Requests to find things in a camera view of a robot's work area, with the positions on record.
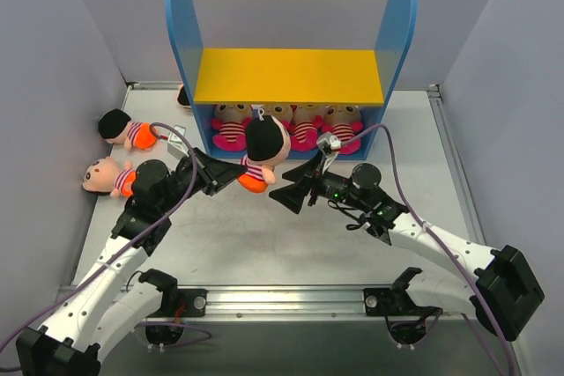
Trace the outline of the black-haired doll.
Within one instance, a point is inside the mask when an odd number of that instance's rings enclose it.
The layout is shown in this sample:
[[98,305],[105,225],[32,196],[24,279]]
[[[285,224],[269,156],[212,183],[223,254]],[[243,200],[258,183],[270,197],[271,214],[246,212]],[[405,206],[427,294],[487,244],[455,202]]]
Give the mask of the black-haired doll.
[[136,176],[136,170],[130,162],[122,165],[111,157],[105,157],[88,166],[82,188],[111,198],[129,198],[133,195],[132,185]]
[[191,109],[191,104],[189,101],[188,94],[184,85],[178,85],[177,87],[177,96],[176,96],[177,104],[185,110]]
[[277,181],[275,168],[291,150],[288,129],[274,115],[259,108],[245,129],[246,154],[240,164],[246,167],[238,182],[254,194],[262,194]]
[[148,151],[157,143],[148,122],[133,121],[118,108],[106,112],[98,120],[98,133],[108,144],[122,145],[127,151]]

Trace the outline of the pink plush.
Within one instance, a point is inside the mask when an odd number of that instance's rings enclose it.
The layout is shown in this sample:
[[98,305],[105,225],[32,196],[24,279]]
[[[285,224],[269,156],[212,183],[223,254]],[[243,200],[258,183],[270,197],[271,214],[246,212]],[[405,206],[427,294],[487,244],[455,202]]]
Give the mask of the pink plush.
[[317,104],[292,105],[290,124],[291,150],[304,152],[316,147],[318,130],[323,125],[325,106]]

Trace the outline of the white plush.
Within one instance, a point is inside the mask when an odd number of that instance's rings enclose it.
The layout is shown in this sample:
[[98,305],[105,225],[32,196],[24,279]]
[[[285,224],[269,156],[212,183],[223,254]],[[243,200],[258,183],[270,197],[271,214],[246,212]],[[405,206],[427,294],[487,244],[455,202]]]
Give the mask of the white plush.
[[290,129],[293,119],[293,110],[287,104],[269,103],[261,105],[257,109],[257,118],[259,120],[278,122],[285,129]]
[[214,109],[211,127],[216,131],[212,137],[215,146],[223,151],[244,151],[245,130],[253,118],[250,104],[218,104]]
[[329,105],[323,117],[323,132],[330,132],[343,144],[363,130],[360,109],[354,105]]

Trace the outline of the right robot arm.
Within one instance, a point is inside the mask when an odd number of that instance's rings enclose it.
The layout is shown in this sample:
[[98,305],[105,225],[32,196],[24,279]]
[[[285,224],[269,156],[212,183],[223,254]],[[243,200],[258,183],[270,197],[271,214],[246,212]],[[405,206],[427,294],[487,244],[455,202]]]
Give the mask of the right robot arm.
[[356,165],[348,177],[331,173],[324,165],[324,155],[317,153],[283,173],[288,185],[270,191],[269,197],[295,214],[323,198],[352,219],[350,229],[364,230],[454,275],[453,279],[434,277],[417,267],[407,268],[394,281],[390,296],[380,299],[382,313],[408,314],[435,307],[471,314],[493,335],[515,341],[545,299],[521,251],[473,243],[414,218],[380,188],[382,175],[372,164]]

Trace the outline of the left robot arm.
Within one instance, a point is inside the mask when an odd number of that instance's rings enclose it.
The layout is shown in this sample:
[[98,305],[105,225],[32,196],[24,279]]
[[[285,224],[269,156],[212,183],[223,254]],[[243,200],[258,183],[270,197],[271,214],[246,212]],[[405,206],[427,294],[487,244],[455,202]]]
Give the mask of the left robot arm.
[[156,269],[128,278],[152,255],[168,232],[171,215],[198,192],[215,195],[246,171],[199,149],[174,170],[151,159],[137,167],[132,195],[111,235],[77,289],[38,328],[16,341],[25,375],[97,375],[107,354],[145,318],[171,314],[178,305],[176,278]]

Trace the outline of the black-haired doll behind shelf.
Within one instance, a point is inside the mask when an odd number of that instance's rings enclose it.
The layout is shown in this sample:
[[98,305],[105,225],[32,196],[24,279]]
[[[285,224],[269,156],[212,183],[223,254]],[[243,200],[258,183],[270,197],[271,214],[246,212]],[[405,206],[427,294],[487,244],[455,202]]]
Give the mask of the black-haired doll behind shelf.
[[191,104],[189,101],[188,94],[184,85],[178,85],[177,87],[177,96],[176,96],[177,104],[185,110],[191,109]]

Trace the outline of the blue and yellow toy shelf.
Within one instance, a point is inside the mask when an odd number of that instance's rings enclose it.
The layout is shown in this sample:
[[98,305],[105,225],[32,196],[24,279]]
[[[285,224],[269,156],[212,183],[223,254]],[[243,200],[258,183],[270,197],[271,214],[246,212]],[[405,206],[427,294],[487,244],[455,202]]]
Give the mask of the blue and yellow toy shelf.
[[416,26],[418,0],[388,0],[372,49],[207,48],[193,0],[165,0],[168,37],[206,153],[238,159],[212,141],[217,104],[355,105],[384,116]]

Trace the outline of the aluminium back rail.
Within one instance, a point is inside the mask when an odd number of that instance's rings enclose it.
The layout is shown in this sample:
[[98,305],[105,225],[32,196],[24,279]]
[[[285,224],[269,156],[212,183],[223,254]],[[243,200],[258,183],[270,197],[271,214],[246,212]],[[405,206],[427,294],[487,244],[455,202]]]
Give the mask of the aluminium back rail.
[[131,90],[177,91],[179,87],[182,85],[182,83],[175,81],[145,81],[145,82],[127,82],[126,85]]

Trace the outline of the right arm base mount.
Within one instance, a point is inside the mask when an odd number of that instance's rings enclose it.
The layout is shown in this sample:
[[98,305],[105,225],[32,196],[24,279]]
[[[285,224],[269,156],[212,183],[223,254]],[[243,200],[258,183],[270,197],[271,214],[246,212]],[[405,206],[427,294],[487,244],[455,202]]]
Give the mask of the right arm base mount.
[[413,302],[407,289],[414,277],[422,273],[420,268],[407,268],[391,285],[383,288],[363,290],[365,314],[375,317],[429,316],[436,314],[436,306],[418,306]]

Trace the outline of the aluminium front rail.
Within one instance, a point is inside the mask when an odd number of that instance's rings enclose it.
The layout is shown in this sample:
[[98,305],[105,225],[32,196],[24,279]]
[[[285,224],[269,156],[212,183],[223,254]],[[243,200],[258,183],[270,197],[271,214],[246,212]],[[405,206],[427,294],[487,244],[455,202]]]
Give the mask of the aluminium front rail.
[[[162,294],[180,288],[203,288],[208,291],[205,316],[188,319],[224,320],[247,318],[258,320],[281,319],[356,319],[365,314],[363,290],[383,288],[386,285],[359,286],[231,286],[182,287],[170,284],[165,288],[148,282],[138,282],[128,290],[116,293],[95,293],[85,289],[67,299],[54,312],[54,317],[64,324],[88,320],[98,323],[104,318],[122,322],[151,318],[160,308]],[[474,314],[469,288],[449,280],[426,280],[422,285],[411,284],[407,289],[418,306],[436,306],[445,314]]]

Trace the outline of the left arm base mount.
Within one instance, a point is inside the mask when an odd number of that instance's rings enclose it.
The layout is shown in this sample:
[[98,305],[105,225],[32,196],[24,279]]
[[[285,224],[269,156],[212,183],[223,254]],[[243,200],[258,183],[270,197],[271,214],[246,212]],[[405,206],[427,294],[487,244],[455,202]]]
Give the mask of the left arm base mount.
[[203,288],[176,288],[162,294],[160,308],[151,318],[200,318],[205,316],[208,291]]

